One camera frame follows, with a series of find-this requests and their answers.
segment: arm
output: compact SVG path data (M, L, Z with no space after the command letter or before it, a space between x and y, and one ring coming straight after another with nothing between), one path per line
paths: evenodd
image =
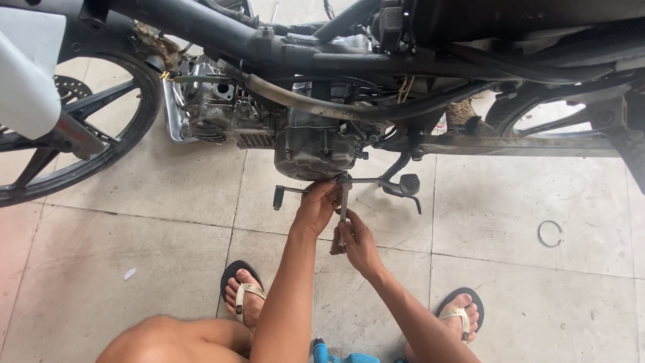
M385 268L372 232L350 210L351 223L339 223L352 265L374 287L397 321L417 359L424 363L476 363L477 357L436 316L405 289Z
M338 208L342 193L335 180L312 187L293 221L262 308L251 348L252 363L304 363L308 359L316 239Z

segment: metal ring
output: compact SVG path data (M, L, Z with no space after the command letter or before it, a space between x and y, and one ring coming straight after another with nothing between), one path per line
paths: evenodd
M560 244L560 242L562 242L562 239L559 239L558 242L555 245L550 245L550 244L547 244L546 242L544 242L544 240L542 239L542 235L540 234L540 229L542 228L542 225L547 223L547 222L555 224L555 226L558 227L558 231L560 233L562 233L562 228L560 228L559 224L555 223L552 220L545 220L544 222L540 223L539 226L537 226L537 239L540 241L541 244L545 245L546 247L557 247Z

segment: white fairing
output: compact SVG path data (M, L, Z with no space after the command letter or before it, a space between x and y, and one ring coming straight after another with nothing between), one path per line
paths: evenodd
M54 69L65 16L0 8L0 124L36 139L61 113Z

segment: sandal strap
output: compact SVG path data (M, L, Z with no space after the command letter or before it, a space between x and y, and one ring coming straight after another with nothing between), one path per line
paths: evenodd
M453 316L461 317L461 341L464 342L464 344L468 343L468 336L470 335L470 321L468 320L466 310L458 308L444 311L439 315L439 320L444 320Z
M259 287L252 284L241 284L237 290L237 298L235 299L235 314L237 314L237 321L244 324L244 317L242 314L242 306L244 305L244 293L249 292L256 294L263 300L266 300L266 294Z

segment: blue object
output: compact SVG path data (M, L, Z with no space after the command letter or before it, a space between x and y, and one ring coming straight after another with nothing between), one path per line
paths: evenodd
M313 363L381 363L378 358L371 355L352 353L345 359L329 355L327 346L322 338L313 341Z

